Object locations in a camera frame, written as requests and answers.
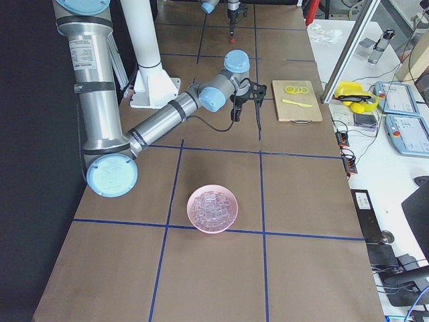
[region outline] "red pole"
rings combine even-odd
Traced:
[[[308,15],[306,19],[306,25],[310,25],[314,17],[316,17],[317,9],[319,8],[320,0],[311,0],[310,8],[308,10]]]

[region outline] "cutting board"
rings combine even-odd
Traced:
[[[323,120],[318,100],[309,80],[273,80],[272,85],[275,109],[280,122],[308,123]],[[308,93],[288,94],[284,91],[286,86],[305,86],[308,88]],[[282,99],[311,104],[312,106],[301,107],[295,104],[283,103]]]

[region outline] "white table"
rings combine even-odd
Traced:
[[[311,41],[320,79],[322,82],[327,83],[354,22],[317,19],[314,20],[314,23],[317,23],[326,31],[341,30],[343,32],[342,38],[335,44]],[[368,37],[376,41],[381,33],[382,30],[379,25],[376,22],[371,22],[363,38]],[[388,46],[376,65],[370,65],[366,58],[354,54],[343,74],[342,80],[353,81],[356,78],[379,76],[384,72],[394,70],[378,78],[358,80],[367,90],[376,81],[392,81],[395,67],[399,63],[400,61],[391,46]],[[422,101],[414,86],[413,91],[417,101]],[[419,109],[420,114],[429,123],[429,109],[427,106],[419,105]],[[358,158],[372,141],[373,138],[362,136],[357,132],[349,134],[351,149]],[[369,191],[380,228],[392,232],[395,236],[395,242],[392,245],[395,255],[410,254],[418,260],[424,258],[405,218],[401,203],[418,188],[413,179],[417,176],[429,174],[429,158],[403,156],[397,153],[387,135],[383,119],[377,139],[360,159],[357,171],[358,175],[350,178],[349,186],[351,189],[366,189]],[[407,308],[391,306],[384,294],[380,294],[380,299],[386,315],[404,315],[406,313]]]

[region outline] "clear bottle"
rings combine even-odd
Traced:
[[[377,64],[381,55],[383,55],[384,50],[387,48],[387,45],[390,43],[390,40],[395,36],[395,30],[387,29],[383,32],[378,42],[375,43],[373,52],[368,57],[368,62],[370,64]]]

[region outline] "light blue cap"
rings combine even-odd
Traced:
[[[248,55],[240,50],[231,50],[226,56],[223,62],[225,68],[235,74],[241,74],[247,72],[250,69],[250,62]]]
[[[56,2],[78,15],[98,15],[110,4],[110,0],[56,0]]]
[[[215,10],[214,5],[208,2],[203,2],[201,8],[205,13],[212,13],[212,11]]]
[[[119,197],[130,191],[137,182],[137,165],[123,154],[107,154],[89,167],[86,181],[91,189],[103,197]]]
[[[210,112],[217,112],[227,101],[227,98],[221,90],[215,87],[206,87],[203,89],[199,94],[198,99],[202,103],[202,106]]]

